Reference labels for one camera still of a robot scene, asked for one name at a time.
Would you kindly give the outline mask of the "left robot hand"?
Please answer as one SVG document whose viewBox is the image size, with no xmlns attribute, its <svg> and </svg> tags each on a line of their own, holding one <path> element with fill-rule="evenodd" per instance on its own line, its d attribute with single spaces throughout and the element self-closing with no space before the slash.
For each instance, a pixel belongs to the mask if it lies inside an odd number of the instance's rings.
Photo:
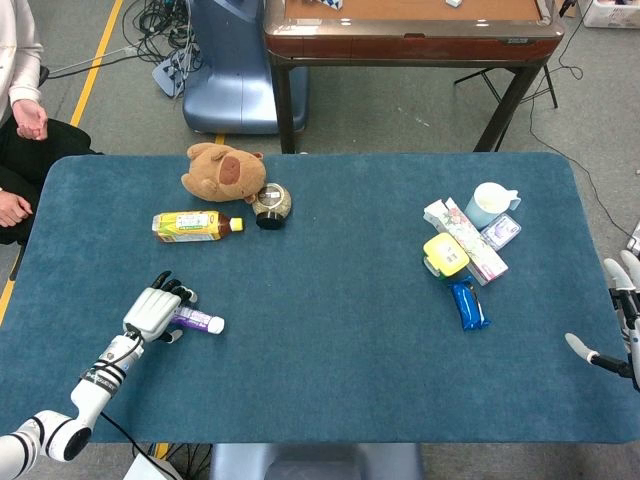
<svg viewBox="0 0 640 480">
<path fill-rule="evenodd" d="M 167 327 L 180 306 L 193 305 L 198 297 L 181 281 L 169 279 L 170 275 L 171 271 L 162 272 L 138 296 L 123 318 L 126 335 L 144 343 L 160 340 L 171 344 L 181 338 L 182 330 L 168 331 Z"/>
</svg>

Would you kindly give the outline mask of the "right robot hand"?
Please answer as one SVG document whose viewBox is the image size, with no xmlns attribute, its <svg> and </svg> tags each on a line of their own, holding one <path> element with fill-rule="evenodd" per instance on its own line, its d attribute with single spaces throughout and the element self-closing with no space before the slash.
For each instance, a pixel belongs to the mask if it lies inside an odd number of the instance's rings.
<svg viewBox="0 0 640 480">
<path fill-rule="evenodd" d="M 604 269 L 613 282 L 610 299 L 616 312 L 627 359 L 616 359 L 586 346 L 573 333 L 564 335 L 574 353 L 587 363 L 632 381 L 639 391 L 639 259 L 627 250 L 620 253 L 621 266 L 616 260 L 605 258 Z"/>
</svg>

